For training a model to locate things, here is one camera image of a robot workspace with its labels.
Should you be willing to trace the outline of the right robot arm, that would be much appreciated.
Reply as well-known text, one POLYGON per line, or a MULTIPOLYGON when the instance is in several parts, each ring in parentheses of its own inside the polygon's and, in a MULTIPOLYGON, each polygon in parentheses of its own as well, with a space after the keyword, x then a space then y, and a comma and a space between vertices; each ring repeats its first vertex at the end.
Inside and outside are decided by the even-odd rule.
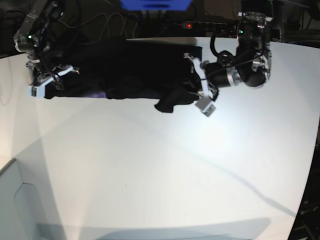
POLYGON ((64 15, 64 0, 36 0, 13 36, 15 49, 27 54, 26 67, 31 78, 28 93, 32 97, 45 97, 49 84, 57 90, 63 90, 62 77, 69 73, 79 73, 79 70, 70 64, 52 62, 54 58, 64 56, 80 33, 83 10, 79 0, 75 1, 75 5, 78 12, 75 30, 67 44, 57 44, 52 31, 53 25, 64 15))

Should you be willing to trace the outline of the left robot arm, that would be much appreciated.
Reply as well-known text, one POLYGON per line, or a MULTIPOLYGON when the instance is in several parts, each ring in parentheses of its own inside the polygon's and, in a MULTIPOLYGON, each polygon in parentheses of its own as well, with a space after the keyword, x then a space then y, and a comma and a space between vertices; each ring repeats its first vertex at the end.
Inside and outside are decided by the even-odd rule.
POLYGON ((208 96, 211 101, 215 101, 220 88, 240 83, 250 88, 259 88, 270 79, 272 53, 268 23, 272 18, 254 11, 241 12, 239 15, 241 19, 233 27, 238 41, 236 54, 227 50, 217 51, 216 38, 224 31, 220 26, 213 27, 209 45, 216 62, 201 61, 190 53, 184 54, 195 75, 195 80, 187 84, 191 94, 200 98, 208 96))

